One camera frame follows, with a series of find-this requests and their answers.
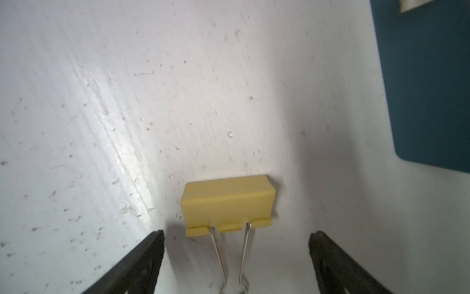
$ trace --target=scratch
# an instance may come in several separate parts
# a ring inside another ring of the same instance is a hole
[[[188,239],[189,239],[191,242],[194,242],[194,243],[196,243],[196,244],[199,244],[199,245],[201,245],[201,243],[197,242],[197,241],[196,241],[196,240],[194,240],[193,238],[188,238]]]
[[[157,214],[159,214],[159,215],[161,215],[161,216],[166,216],[166,215],[164,215],[163,213],[157,211],[157,209],[156,209],[156,208],[153,208],[153,207],[152,207],[152,208],[147,208],[147,212],[150,212],[150,211],[155,211]]]
[[[204,146],[205,146],[205,144],[201,147],[201,149],[199,149],[199,151],[196,153],[196,156],[195,156],[195,157],[198,156],[199,152],[201,152],[201,150],[204,148]]]
[[[46,292],[47,287],[49,287],[49,283],[46,283],[46,288],[44,289],[44,292],[42,294],[44,294]]]
[[[62,189],[62,191],[60,191],[58,195],[60,195],[60,194],[61,194],[62,192],[64,192],[65,190],[70,189],[70,188],[73,188],[73,187],[75,187],[75,185],[68,186],[68,187]]]
[[[140,77],[140,76],[143,76],[143,75],[146,75],[146,74],[152,74],[152,73],[151,72],[143,72],[143,73],[139,73],[139,74],[135,73],[134,76]]]
[[[64,166],[66,166],[66,164],[62,164],[62,165],[60,165],[60,166],[56,166],[56,167],[53,167],[53,168],[51,168],[51,169],[58,168],[58,167],[64,167]]]

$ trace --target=white surface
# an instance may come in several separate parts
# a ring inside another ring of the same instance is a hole
[[[394,293],[469,291],[469,175],[395,155],[367,0],[10,0],[0,40],[0,293],[79,293],[157,229],[156,293],[217,293],[183,186],[256,174],[253,293],[317,293],[316,230]]]

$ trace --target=dark blue board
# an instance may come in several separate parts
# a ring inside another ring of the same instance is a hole
[[[470,5],[370,0],[397,155],[470,172]]]

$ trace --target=metal wire handle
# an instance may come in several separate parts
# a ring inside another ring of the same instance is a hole
[[[251,223],[247,223],[245,227],[245,238],[243,241],[243,249],[242,249],[242,263],[240,266],[240,275],[238,277],[238,282],[242,284],[244,291],[243,294],[248,294],[248,289],[250,288],[250,284],[248,283],[248,279],[243,274],[243,268],[245,265],[245,255],[246,255],[246,247],[248,244],[248,236],[251,230]],[[222,257],[220,254],[220,247],[219,241],[217,240],[217,236],[215,234],[215,228],[210,227],[209,232],[211,233],[212,242],[214,243],[215,254],[217,255],[217,261],[219,262],[220,272],[222,273],[222,287],[220,287],[220,294],[224,294],[225,288],[227,287],[228,281],[228,274],[225,271],[224,263],[222,261]]]

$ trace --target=yellow binder clip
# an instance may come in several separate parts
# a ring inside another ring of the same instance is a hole
[[[210,235],[219,261],[223,283],[220,294],[227,286],[228,275],[222,262],[220,233],[245,227],[239,283],[248,293],[249,283],[243,275],[246,245],[251,230],[273,225],[276,190],[265,175],[187,183],[181,197],[181,209],[186,223],[186,237]]]

